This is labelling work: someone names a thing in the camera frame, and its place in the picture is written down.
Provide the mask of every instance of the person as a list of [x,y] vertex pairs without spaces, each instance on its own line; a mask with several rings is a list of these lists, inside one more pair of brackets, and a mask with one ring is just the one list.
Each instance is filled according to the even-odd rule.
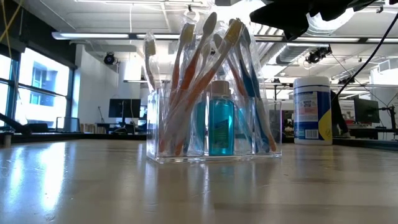
[[[333,100],[335,96],[336,93],[330,90],[330,100]],[[333,136],[341,136],[346,138],[350,137],[346,121],[341,114],[341,108],[338,99],[331,101],[331,129]]]

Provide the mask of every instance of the table surface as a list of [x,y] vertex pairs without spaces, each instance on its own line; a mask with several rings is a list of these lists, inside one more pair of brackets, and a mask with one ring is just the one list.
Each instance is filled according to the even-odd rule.
[[398,223],[398,153],[282,147],[281,159],[156,164],[145,142],[0,149],[0,223]]

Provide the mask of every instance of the clear acrylic container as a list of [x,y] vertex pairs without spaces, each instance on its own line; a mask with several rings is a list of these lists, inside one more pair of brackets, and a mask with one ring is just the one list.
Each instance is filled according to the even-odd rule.
[[[280,157],[282,152],[282,111],[281,102],[274,100],[257,100],[257,107],[264,107],[268,117],[269,129],[275,142],[275,151],[267,149],[261,141],[254,98],[231,95],[233,102],[233,155],[210,156],[209,155],[209,125],[211,117],[217,115],[217,111],[210,111],[211,93],[198,95],[195,103],[191,103],[190,110],[186,114],[177,114],[169,111],[174,105],[169,105],[169,93],[163,89],[151,93],[148,96],[147,114],[147,157],[159,163],[165,162],[203,162],[203,161],[227,161],[250,160],[267,157]],[[178,100],[178,107],[189,108],[189,100]]]

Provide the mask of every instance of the yellow cable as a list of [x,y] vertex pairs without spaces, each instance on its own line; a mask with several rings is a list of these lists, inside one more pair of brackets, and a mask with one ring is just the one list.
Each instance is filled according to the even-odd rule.
[[0,36],[0,42],[2,42],[2,39],[4,38],[4,36],[8,33],[8,29],[10,29],[10,26],[12,25],[12,22],[14,22],[14,19],[17,16],[17,14],[19,12],[19,9],[21,8],[21,5],[22,5],[23,2],[24,2],[24,0],[20,0],[19,1],[18,8],[17,8],[17,10],[15,10],[14,14],[12,15],[12,17],[10,19],[10,23],[7,24],[6,29],[4,30],[4,32]]
[[[7,27],[7,18],[6,18],[6,4],[4,3],[4,0],[1,0],[1,4],[2,4],[2,17],[4,19],[4,26]],[[8,30],[5,30],[6,33],[6,37],[7,37],[7,45],[8,45],[8,53],[10,54],[10,58],[12,58],[11,56],[11,45],[10,45],[10,39],[8,37]]]

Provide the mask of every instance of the bottle cap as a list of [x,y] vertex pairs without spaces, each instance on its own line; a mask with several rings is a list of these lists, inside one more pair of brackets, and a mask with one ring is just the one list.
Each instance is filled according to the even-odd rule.
[[213,96],[227,96],[229,97],[229,82],[224,80],[216,80],[211,83],[211,94]]

